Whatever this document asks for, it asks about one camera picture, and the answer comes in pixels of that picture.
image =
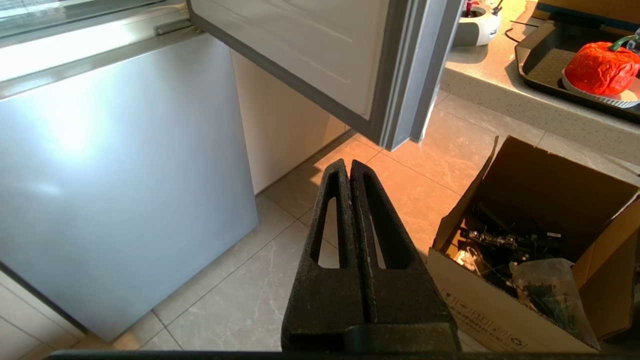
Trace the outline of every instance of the refrigerator door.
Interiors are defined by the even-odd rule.
[[[187,0],[191,20],[372,141],[421,140],[459,0]]]
[[[229,48],[182,32],[0,101],[0,261],[108,341],[257,224]]]

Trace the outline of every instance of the black tray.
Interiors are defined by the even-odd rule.
[[[615,42],[622,35],[548,21],[516,45],[518,71],[525,84],[577,104],[640,124],[640,105],[622,109],[573,94],[562,84],[562,70],[590,42]]]

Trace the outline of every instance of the white plate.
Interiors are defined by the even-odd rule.
[[[562,83],[567,90],[574,94],[586,97],[587,99],[602,101],[606,104],[617,106],[619,108],[626,109],[640,104],[640,96],[638,96],[638,94],[640,94],[640,81],[638,81],[638,79],[635,79],[631,84],[631,87],[622,93],[608,96],[593,95],[576,88],[566,78],[564,70],[562,70]]]

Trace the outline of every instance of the pumpkin stem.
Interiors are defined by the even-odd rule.
[[[639,38],[639,36],[636,35],[629,35],[627,37],[623,37],[620,40],[616,41],[615,43],[611,44],[611,46],[609,46],[609,50],[616,52],[618,51],[618,49],[622,46],[622,44],[624,44],[625,42],[631,41],[631,40],[637,40]]]

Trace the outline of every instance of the countertop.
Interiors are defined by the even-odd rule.
[[[498,35],[485,46],[451,50],[440,88],[450,94],[507,115],[594,150],[640,165],[640,125],[534,90],[520,79],[516,43],[535,28],[511,23],[542,23],[532,19],[536,1],[502,4]]]

